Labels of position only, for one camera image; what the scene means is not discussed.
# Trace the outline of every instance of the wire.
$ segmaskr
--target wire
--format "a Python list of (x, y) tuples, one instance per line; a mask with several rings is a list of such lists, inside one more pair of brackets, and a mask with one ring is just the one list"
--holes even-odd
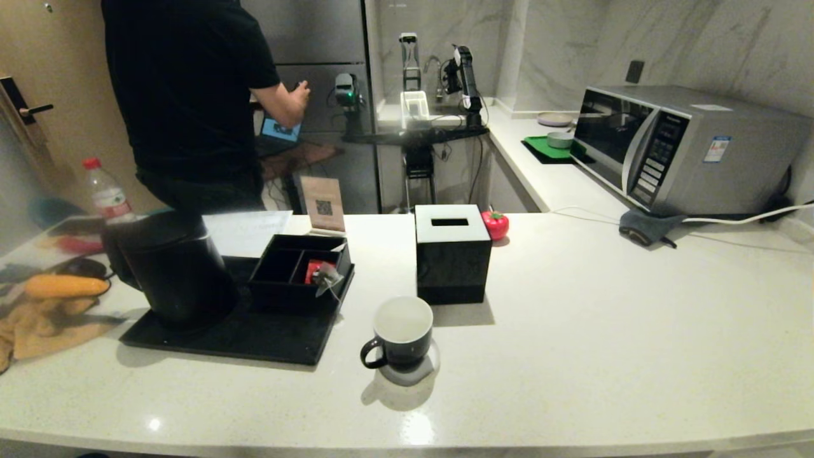
[(480, 104), (481, 104), (481, 105), (482, 105), (484, 108), (486, 108), (486, 123), (484, 124), (484, 127), (486, 127), (486, 126), (488, 126), (488, 125), (489, 125), (489, 106), (486, 104), (486, 100), (485, 100), (485, 99), (484, 99), (484, 97), (483, 97), (483, 96), (480, 94), (480, 91), (478, 90), (478, 88), (475, 88), (475, 92), (477, 92), (477, 93), (478, 93), (478, 98), (480, 99)]
[(687, 218), (683, 222), (713, 222), (716, 224), (747, 224), (749, 222), (754, 222), (759, 219), (767, 218), (770, 216), (774, 216), (776, 214), (791, 212), (795, 210), (802, 210), (802, 209), (811, 209), (814, 208), (814, 201), (806, 202), (802, 205), (792, 205), (791, 207), (785, 207), (784, 209), (777, 209), (773, 210), (764, 214), (755, 215), (751, 218), (746, 219), (739, 219), (739, 220), (730, 220), (730, 219), (715, 219), (715, 218)]
[(606, 214), (597, 213), (597, 212), (591, 211), (589, 209), (582, 208), (582, 207), (580, 207), (578, 205), (568, 205), (567, 207), (562, 207), (561, 209), (550, 210), (548, 213), (561, 214), (562, 216), (573, 216), (573, 215), (570, 215), (570, 214), (560, 213), (563, 210), (567, 210), (567, 209), (580, 209), (580, 210), (584, 211), (585, 213), (590, 213), (590, 214), (593, 214), (593, 215), (596, 215), (596, 216), (600, 216), (602, 218), (606, 218), (606, 219), (609, 219), (611, 221), (619, 221), (619, 218), (614, 218), (614, 217), (608, 216)]
[(336, 88), (335, 88), (335, 87), (331, 88), (331, 89), (330, 89), (330, 91), (328, 92), (327, 97), (325, 97), (325, 105), (326, 105), (328, 108), (336, 108), (336, 107), (338, 107), (338, 106), (339, 106), (339, 104), (338, 104), (338, 103), (336, 103), (336, 104), (334, 104), (334, 105), (331, 105), (331, 104), (330, 104), (330, 97), (331, 97), (331, 96), (334, 94), (334, 92), (336, 92)]
[(480, 158), (478, 159), (478, 169), (475, 171), (475, 177), (472, 179), (472, 188), (469, 190), (468, 204), (472, 203), (472, 194), (475, 193), (475, 184), (478, 182), (478, 175), (480, 175), (480, 166), (484, 164), (484, 141), (480, 137), (477, 137), (477, 139), (480, 143)]

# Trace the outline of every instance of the black pants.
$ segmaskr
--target black pants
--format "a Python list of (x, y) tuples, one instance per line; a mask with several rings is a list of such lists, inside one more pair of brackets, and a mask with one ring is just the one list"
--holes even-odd
[(165, 204), (195, 214), (265, 210), (263, 178), (259, 168), (234, 174), (222, 181), (194, 183), (139, 168), (138, 181)]

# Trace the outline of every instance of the tea bag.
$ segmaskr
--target tea bag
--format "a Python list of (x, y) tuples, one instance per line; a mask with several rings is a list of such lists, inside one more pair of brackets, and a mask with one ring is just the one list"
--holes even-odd
[(330, 293), (338, 301), (339, 297), (337, 297), (333, 287), (342, 281), (343, 278), (345, 278), (344, 275), (341, 275), (335, 267), (327, 262), (323, 262), (319, 266), (319, 269), (313, 273), (313, 282), (319, 287), (316, 297), (320, 297), (326, 290), (330, 290)]

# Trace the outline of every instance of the tissue box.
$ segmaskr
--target tissue box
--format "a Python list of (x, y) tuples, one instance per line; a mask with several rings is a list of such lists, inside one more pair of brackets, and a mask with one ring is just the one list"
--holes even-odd
[(416, 205), (416, 283), (431, 305), (483, 302), (492, 240), (477, 205)]

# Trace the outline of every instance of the white cable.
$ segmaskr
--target white cable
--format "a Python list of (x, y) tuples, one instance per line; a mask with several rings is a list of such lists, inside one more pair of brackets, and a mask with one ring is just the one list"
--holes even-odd
[[(759, 214), (759, 215), (755, 215), (755, 216), (750, 217), (750, 218), (740, 219), (740, 220), (717, 219), (717, 218), (687, 218), (682, 222), (711, 222), (711, 223), (716, 223), (716, 224), (729, 224), (729, 225), (747, 224), (749, 222), (754, 222), (754, 221), (757, 221), (759, 219), (768, 218), (768, 217), (774, 216), (776, 214), (782, 214), (782, 213), (786, 213), (786, 212), (790, 212), (790, 211), (794, 211), (794, 210), (802, 210), (802, 209), (810, 209), (810, 208), (814, 208), (814, 203), (803, 204), (803, 205), (792, 205), (791, 207), (785, 207), (785, 208), (782, 208), (782, 209), (772, 210), (772, 211), (764, 213), (764, 214)], [(593, 211), (591, 211), (589, 209), (584, 209), (584, 208), (582, 208), (582, 207), (580, 207), (578, 205), (568, 205), (567, 207), (562, 207), (561, 209), (551, 210), (551, 211), (549, 211), (549, 213), (559, 214), (559, 212), (561, 212), (561, 211), (563, 211), (565, 209), (580, 209), (580, 210), (582, 210), (584, 212), (587, 212), (587, 213), (590, 213), (590, 214), (595, 214), (595, 215), (601, 216), (603, 218), (607, 218), (607, 219), (610, 219), (610, 220), (618, 220), (618, 218), (612, 218), (612, 217), (607, 216), (605, 214), (599, 214), (599, 213), (593, 212)]]
[(687, 218), (683, 222), (714, 222), (719, 224), (747, 224), (748, 222), (757, 221), (759, 219), (767, 218), (770, 216), (774, 216), (776, 214), (786, 213), (794, 210), (802, 210), (802, 209), (810, 209), (814, 208), (814, 204), (805, 204), (805, 205), (792, 205), (791, 207), (785, 207), (784, 209), (777, 209), (773, 210), (764, 214), (759, 214), (757, 216), (753, 216), (751, 218), (740, 219), (740, 220), (729, 220), (729, 219), (714, 219), (714, 218)]
[(606, 215), (606, 214), (600, 214), (600, 213), (597, 213), (597, 212), (591, 211), (591, 210), (589, 210), (589, 209), (584, 209), (584, 208), (582, 208), (582, 207), (580, 207), (580, 206), (578, 206), (578, 205), (568, 205), (567, 207), (562, 207), (561, 209), (550, 210), (548, 213), (553, 213), (553, 214), (561, 214), (561, 213), (559, 213), (559, 212), (561, 212), (561, 211), (563, 211), (563, 210), (567, 210), (567, 209), (580, 209), (580, 210), (584, 211), (585, 213), (590, 213), (590, 214), (593, 214), (593, 215), (596, 215), (596, 216), (601, 216), (601, 217), (606, 218), (606, 219), (609, 219), (609, 220), (611, 220), (611, 221), (619, 221), (619, 218), (613, 218), (613, 217), (608, 216), (608, 215)]

